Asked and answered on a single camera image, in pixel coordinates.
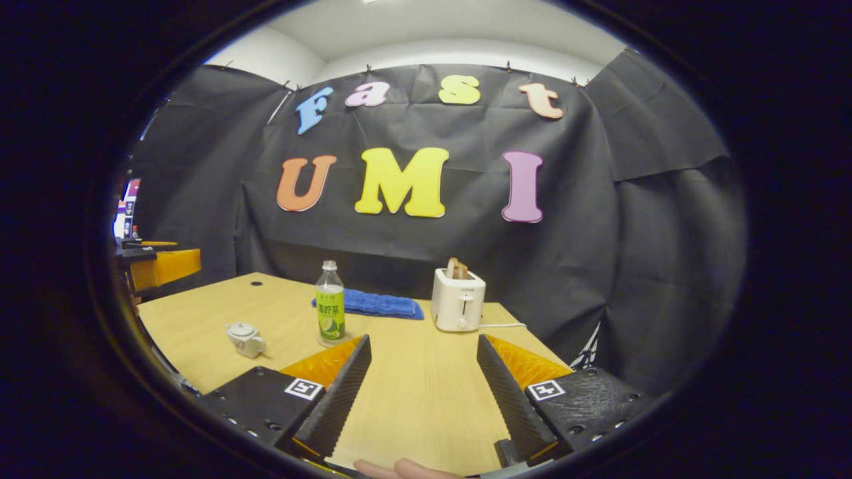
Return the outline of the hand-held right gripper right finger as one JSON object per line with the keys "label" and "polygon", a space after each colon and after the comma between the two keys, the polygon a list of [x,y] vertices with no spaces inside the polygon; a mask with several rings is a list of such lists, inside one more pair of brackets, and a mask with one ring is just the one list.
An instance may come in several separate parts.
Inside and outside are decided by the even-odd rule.
{"label": "hand-held right gripper right finger", "polygon": [[575,371],[492,335],[479,336],[477,362],[509,433],[495,444],[505,468],[577,452],[652,405],[602,368]]}

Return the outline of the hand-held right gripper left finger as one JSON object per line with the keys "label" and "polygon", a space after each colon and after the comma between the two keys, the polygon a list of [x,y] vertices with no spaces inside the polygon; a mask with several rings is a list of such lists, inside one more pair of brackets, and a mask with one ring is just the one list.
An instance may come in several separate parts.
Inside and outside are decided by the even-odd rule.
{"label": "hand-held right gripper left finger", "polygon": [[299,458],[331,457],[372,362],[368,335],[275,371],[254,367],[200,403],[261,442]]}

